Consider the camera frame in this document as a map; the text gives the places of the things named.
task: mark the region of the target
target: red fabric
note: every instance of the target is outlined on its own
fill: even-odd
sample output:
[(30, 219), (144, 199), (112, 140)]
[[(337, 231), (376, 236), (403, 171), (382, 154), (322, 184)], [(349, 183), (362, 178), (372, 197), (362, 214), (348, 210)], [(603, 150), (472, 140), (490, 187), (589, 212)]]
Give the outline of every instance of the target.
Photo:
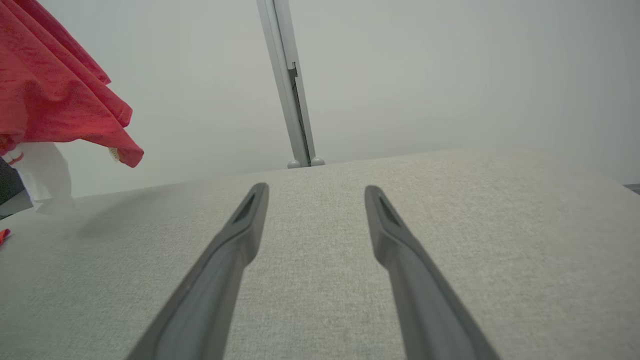
[(2, 231), (0, 231), (0, 245), (2, 245), (2, 243), (4, 242), (4, 239), (9, 236), (9, 234), (11, 234), (11, 230), (9, 229), (4, 229)]
[(0, 0), (0, 156), (21, 142), (84, 139), (135, 167), (143, 151), (124, 131), (132, 111), (107, 83), (37, 1)]

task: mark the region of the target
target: fabric texture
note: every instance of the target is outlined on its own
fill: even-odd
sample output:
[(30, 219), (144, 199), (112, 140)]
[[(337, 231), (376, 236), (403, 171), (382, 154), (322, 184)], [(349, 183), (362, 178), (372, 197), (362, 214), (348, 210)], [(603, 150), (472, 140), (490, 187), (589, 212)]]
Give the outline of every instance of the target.
[(143, 156), (124, 131), (131, 108), (109, 78), (35, 0), (0, 1), (0, 155), (21, 142), (83, 139), (118, 149), (135, 167)]
[(1, 221), (0, 358), (124, 359), (251, 186), (270, 200), (225, 359), (402, 359), (380, 186), (503, 359), (640, 354), (640, 197), (532, 151), (455, 150), (80, 198)]

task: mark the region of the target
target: gray fabric surface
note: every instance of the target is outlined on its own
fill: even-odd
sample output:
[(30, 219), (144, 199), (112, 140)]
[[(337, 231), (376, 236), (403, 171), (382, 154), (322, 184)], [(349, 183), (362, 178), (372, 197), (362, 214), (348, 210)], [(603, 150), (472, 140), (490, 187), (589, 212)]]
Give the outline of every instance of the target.
[(402, 359), (364, 186), (504, 359), (637, 359), (640, 197), (530, 151), (455, 150), (79, 199), (0, 222), (0, 359), (123, 359), (251, 185), (271, 199), (226, 359)]

